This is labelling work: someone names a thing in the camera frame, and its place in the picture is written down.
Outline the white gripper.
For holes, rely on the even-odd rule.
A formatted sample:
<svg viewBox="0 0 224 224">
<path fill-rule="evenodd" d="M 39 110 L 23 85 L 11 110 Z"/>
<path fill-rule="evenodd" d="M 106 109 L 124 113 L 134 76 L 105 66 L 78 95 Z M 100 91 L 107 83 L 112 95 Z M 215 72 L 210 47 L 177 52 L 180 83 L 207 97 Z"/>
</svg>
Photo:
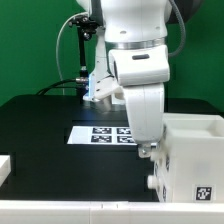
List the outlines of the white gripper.
<svg viewBox="0 0 224 224">
<path fill-rule="evenodd" d="M 163 134 L 164 85 L 162 83 L 123 88 L 131 135 L 140 158 L 149 158 Z"/>
</svg>

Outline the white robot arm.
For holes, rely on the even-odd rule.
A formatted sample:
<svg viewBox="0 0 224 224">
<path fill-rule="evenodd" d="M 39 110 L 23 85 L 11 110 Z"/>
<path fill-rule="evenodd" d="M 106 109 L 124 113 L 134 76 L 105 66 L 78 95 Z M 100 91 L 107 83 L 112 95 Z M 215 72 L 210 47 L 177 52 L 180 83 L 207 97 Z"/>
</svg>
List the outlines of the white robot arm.
<svg viewBox="0 0 224 224">
<path fill-rule="evenodd" d="M 76 1 L 98 36 L 101 62 L 90 75 L 90 99 L 125 103 L 132 138 L 146 156 L 164 133 L 168 59 L 184 48 L 185 23 L 204 0 Z"/>
</svg>

